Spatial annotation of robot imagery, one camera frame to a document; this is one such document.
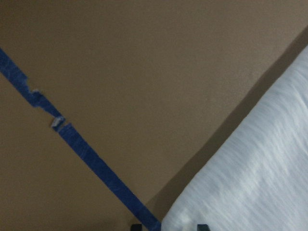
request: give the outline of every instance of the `white sheet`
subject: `white sheet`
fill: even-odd
[[[308,231],[308,48],[175,201],[162,231]]]

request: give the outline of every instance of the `blue painter's tape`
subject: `blue painter's tape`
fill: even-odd
[[[27,76],[0,49],[0,71],[13,84],[19,93],[33,106],[41,107],[53,117],[61,116],[60,112],[38,91],[31,92],[27,85]]]
[[[71,124],[63,126],[65,118],[51,102],[38,91],[30,91],[26,83],[27,76],[2,49],[0,49],[0,71],[33,107],[41,107],[54,117],[52,128],[149,231],[161,230],[161,223],[96,154],[74,127]]]
[[[64,126],[59,134],[145,227],[150,231],[160,230],[160,222],[96,154],[71,124]]]

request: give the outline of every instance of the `brown wall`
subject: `brown wall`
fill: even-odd
[[[306,0],[0,1],[0,46],[162,219],[308,44]],[[0,77],[0,230],[130,212]]]

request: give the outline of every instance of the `dark object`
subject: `dark object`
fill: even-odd
[[[208,225],[197,225],[197,231],[211,231]]]
[[[142,231],[142,225],[141,224],[133,224],[130,227],[130,231]]]

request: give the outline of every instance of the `torn tape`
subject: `torn tape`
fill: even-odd
[[[0,71],[33,106],[41,107],[54,117],[51,127],[89,166],[89,168],[106,184],[119,200],[138,218],[149,231],[160,231],[161,223],[148,208],[133,194],[111,168],[96,154],[72,124],[64,126],[65,118],[38,90],[30,91],[27,76],[0,49]]]

